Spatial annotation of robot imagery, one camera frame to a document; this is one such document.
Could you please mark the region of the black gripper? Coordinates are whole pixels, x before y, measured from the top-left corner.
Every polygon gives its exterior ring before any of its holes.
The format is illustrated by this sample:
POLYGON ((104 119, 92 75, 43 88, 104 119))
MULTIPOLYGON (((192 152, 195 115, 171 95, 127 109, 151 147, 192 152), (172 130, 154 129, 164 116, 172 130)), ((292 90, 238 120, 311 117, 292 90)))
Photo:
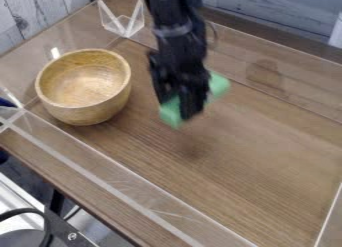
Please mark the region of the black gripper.
POLYGON ((155 25, 152 34, 158 49, 148 52, 148 62, 156 98, 164 104, 179 91, 180 117, 190 120, 203 111, 210 92, 206 25, 155 25))

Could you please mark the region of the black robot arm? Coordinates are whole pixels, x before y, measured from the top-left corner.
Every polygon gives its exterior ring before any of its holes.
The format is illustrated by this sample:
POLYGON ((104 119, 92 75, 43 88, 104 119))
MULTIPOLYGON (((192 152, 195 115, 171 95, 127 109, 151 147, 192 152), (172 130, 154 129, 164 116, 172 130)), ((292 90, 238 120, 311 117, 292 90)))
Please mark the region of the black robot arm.
POLYGON ((152 85, 160 104, 180 99, 180 118, 191 119, 204 109, 210 92, 206 22, 200 0, 144 0, 152 18, 158 49, 147 54, 152 85))

